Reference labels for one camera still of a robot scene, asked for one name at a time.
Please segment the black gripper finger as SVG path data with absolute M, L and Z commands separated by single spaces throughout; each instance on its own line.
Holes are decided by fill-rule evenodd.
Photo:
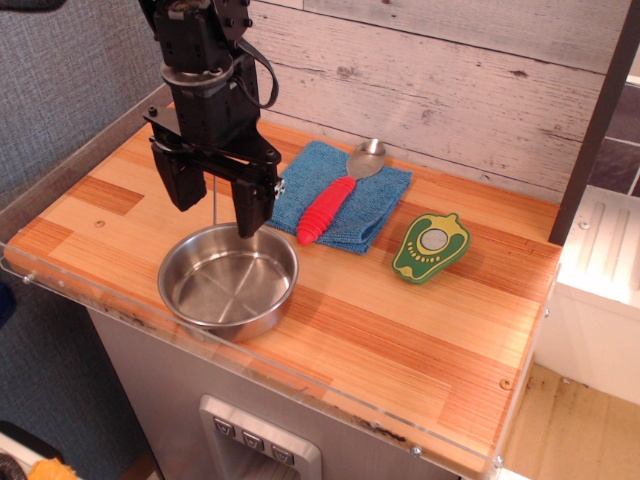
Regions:
M 245 180 L 234 181 L 231 186 L 238 233 L 241 238 L 250 238 L 272 217 L 274 187 Z
M 206 196 L 203 171 L 190 163 L 184 151 L 170 151 L 159 144 L 152 145 L 156 169 L 173 205 L 187 211 Z

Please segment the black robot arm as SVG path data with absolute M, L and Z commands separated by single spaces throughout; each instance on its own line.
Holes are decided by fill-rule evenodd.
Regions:
M 281 155 L 258 131 L 264 109 L 258 65 L 269 61 L 244 38 L 253 21 L 246 1 L 143 1 L 159 43 L 161 75 L 173 105 L 152 107 L 156 169 L 172 203 L 186 211 L 206 194 L 204 175 L 228 181 L 238 233 L 249 238 L 272 217 L 282 180 Z

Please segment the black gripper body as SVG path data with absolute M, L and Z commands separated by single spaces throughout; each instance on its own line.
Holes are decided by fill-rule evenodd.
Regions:
M 145 119 L 153 144 L 184 151 L 190 163 L 230 182 L 272 185 L 275 199 L 283 184 L 280 153 L 258 131 L 259 107 L 235 81 L 211 89 L 172 86 L 174 106 L 151 106 Z

